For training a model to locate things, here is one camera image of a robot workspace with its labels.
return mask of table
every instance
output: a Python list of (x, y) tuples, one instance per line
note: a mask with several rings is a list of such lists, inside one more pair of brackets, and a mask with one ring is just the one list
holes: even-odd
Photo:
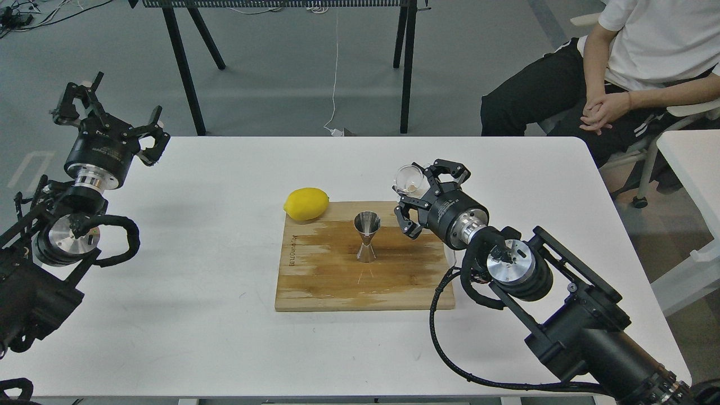
[[(319, 187), (332, 201), (395, 200), (397, 170), (437, 158), (467, 165), (463, 189), (487, 207), (491, 225), (527, 237), (541, 225), (604, 277), (624, 296), (628, 335), (690, 383), (585, 144), (540, 137), (175, 137), (157, 165), (135, 162), (125, 185), (104, 194), (108, 213), (140, 228), (138, 255), (91, 269), (78, 286), (84, 302), (28, 352), (8, 354), (0, 379), (27, 377), (36, 396), (556, 396), (458, 377), (433, 349), (427, 311), (274, 310), (282, 205), (292, 190)], [(123, 232), (111, 231), (102, 230), (101, 257), (125, 250)], [(555, 381), (525, 346), (528, 331), (515, 316), (479, 307), (455, 288), (456, 309), (436, 319), (450, 358), (491, 380)], [(556, 282), (523, 306), (547, 319), (565, 288)]]
[(652, 283), (669, 316), (720, 286), (720, 130), (663, 133), (657, 147), (702, 214), (714, 240)]
[[(129, 0), (130, 6), (135, 7), (139, 0)], [(205, 21), (200, 15), (199, 7), (357, 7), (357, 6), (398, 6), (400, 17), (397, 23), (397, 36), (395, 38), (395, 55), (392, 60), (392, 67), (400, 67), (402, 57), (402, 45), (405, 43), (405, 60), (402, 73), (402, 102), (400, 105), (400, 133), (408, 133), (408, 120), (410, 119), (410, 85), (413, 80), (413, 53), (415, 50), (415, 21), (418, 11), (418, 0), (143, 0), (146, 7), (160, 7), (163, 10), (165, 25), (168, 28), (170, 42), (175, 53), (175, 61), (180, 70), (183, 87), (187, 102), (190, 106), (190, 113), (195, 124), (197, 135), (205, 135), (205, 123), (202, 119), (200, 104), (195, 93), (195, 85), (190, 74), (190, 66), (187, 63), (185, 48), (180, 36), (180, 29), (177, 18), (175, 18), (175, 7), (187, 8), (190, 17), (195, 23), (202, 40), (205, 42), (210, 55), (218, 69), (225, 69), (225, 62), (222, 60), (220, 51), (212, 39)]]

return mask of person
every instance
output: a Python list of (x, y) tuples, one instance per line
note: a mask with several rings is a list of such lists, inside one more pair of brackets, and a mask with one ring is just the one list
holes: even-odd
[(610, 0), (592, 32), (482, 98), (483, 136), (522, 136), (567, 111), (549, 136), (574, 136), (600, 167), (677, 118), (665, 107), (720, 97), (720, 1)]

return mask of cutting board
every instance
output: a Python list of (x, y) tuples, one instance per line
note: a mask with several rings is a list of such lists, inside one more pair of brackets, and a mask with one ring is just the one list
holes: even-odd
[[(322, 216), (298, 222), (285, 216), (275, 310), (378, 311), (430, 308), (448, 269), (442, 242), (425, 230), (416, 240), (400, 232), (393, 209), (383, 202), (331, 202)], [(353, 220), (362, 211), (380, 216), (372, 239), (377, 259), (361, 263), (361, 239)], [(438, 308), (452, 309), (448, 285)]]

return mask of gray floor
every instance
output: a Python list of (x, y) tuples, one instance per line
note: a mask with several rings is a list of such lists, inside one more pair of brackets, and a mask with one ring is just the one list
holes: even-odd
[[(56, 1), (47, 4), (54, 6)], [(88, 7), (100, 1), (81, 3)], [(596, 0), (430, 3), (433, 9), (418, 15), (407, 137), (479, 134), (480, 97), (566, 37), (584, 34), (585, 29), (569, 23), (570, 17), (603, 8)], [(78, 10), (67, 6), (58, 18)], [(336, 25), (337, 110), (329, 127), (348, 128), (359, 136), (399, 135), (402, 71), (391, 65), (396, 9), (345, 8), (326, 14), (285, 9), (258, 16), (224, 9), (203, 9), (202, 13), (228, 65), (225, 71), (215, 68), (187, 13), (177, 10), (211, 135), (327, 136), (323, 126), (333, 112)], [(115, 1), (52, 27), (12, 33), (0, 40), (0, 146), (4, 150), (0, 229), (14, 222), (12, 195), (31, 190), (43, 165), (51, 178), (67, 179), (62, 165), (76, 131), (52, 124), (48, 110), (57, 104), (67, 82), (92, 80), (97, 71), (105, 73), (98, 96), (111, 114), (144, 123), (160, 104), (161, 119), (171, 135), (195, 134), (160, 10), (141, 5), (131, 9), (126, 2)], [(539, 128), (528, 129), (529, 135), (540, 133)], [(32, 152), (37, 153), (30, 159)], [(29, 159), (27, 167), (19, 169), (25, 159)], [(623, 170), (603, 175), (610, 187), (622, 182)], [(107, 197), (112, 203), (112, 196)], [(653, 192), (649, 207), (643, 210), (630, 208), (630, 198), (621, 196), (618, 214), (649, 280), (709, 240), (702, 217), (683, 190), (673, 195)], [(699, 300), (668, 322), (693, 379), (720, 377), (716, 361), (720, 358), (719, 294)], [(84, 401), (115, 403), (128, 401)]]

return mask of jigger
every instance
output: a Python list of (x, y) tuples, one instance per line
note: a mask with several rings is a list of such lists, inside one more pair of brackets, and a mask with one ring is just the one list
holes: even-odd
[(370, 241), (377, 230), (380, 229), (380, 217), (372, 211), (363, 211), (355, 215), (355, 229), (362, 238), (362, 245), (357, 254), (358, 260), (363, 263), (374, 261), (376, 259), (375, 251), (373, 251)]

